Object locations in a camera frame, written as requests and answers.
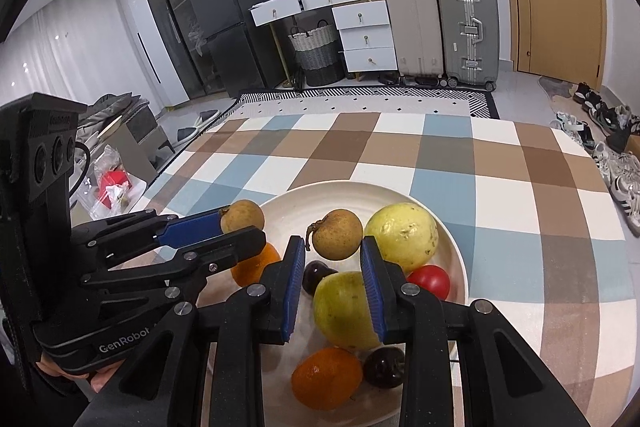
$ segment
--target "beige suitcase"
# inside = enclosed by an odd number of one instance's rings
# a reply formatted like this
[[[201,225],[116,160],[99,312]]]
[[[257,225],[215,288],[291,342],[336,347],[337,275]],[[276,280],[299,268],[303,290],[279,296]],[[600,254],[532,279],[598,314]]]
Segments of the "beige suitcase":
[[[437,0],[386,0],[398,71],[442,76],[442,32]]]

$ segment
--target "cardboard box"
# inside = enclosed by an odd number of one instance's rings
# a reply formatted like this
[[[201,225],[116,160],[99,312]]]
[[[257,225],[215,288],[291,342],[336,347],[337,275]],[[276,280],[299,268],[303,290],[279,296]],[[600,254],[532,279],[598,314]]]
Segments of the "cardboard box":
[[[630,152],[633,156],[640,160],[640,136],[632,134],[629,141],[626,142],[625,152]]]

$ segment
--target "table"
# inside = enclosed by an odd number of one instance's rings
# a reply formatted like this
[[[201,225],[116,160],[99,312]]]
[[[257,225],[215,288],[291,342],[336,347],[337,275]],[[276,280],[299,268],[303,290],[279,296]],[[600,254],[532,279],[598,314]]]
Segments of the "table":
[[[435,114],[227,120],[181,153],[135,210],[187,216],[347,179],[429,207],[460,247],[470,299],[494,302],[592,426],[613,423],[634,368],[636,299],[614,204],[594,162],[561,131]]]

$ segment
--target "tomato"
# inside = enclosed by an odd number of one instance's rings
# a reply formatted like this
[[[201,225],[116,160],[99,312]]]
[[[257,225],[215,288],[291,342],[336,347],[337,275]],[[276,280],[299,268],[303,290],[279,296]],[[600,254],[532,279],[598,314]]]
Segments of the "tomato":
[[[430,291],[443,301],[447,298],[451,289],[451,281],[447,272],[434,264],[418,268],[407,277],[407,281]]]

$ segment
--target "refrigerator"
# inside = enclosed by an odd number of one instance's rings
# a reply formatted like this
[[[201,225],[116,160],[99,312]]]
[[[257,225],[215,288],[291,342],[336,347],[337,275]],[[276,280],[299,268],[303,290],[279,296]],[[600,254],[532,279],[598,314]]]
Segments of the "refrigerator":
[[[202,37],[230,96],[276,87],[285,73],[271,29],[249,9],[262,0],[191,0]]]

